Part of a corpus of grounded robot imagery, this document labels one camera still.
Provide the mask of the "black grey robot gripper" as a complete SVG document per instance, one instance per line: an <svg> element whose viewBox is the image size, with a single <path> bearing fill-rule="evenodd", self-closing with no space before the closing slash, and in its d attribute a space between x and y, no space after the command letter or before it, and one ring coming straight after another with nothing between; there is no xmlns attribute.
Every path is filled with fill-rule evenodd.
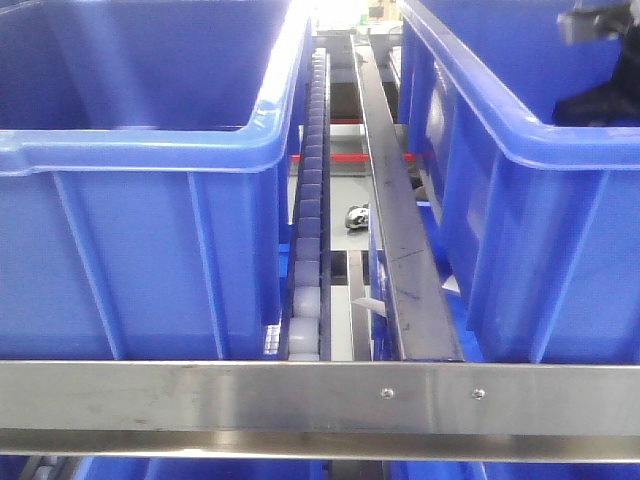
<svg viewBox="0 0 640 480"><path fill-rule="evenodd" d="M599 39L620 40L620 53L606 82L558 100L552 113L558 126L609 126L639 121L639 3L586 6L576 1L558 15L557 24L568 45Z"/></svg>

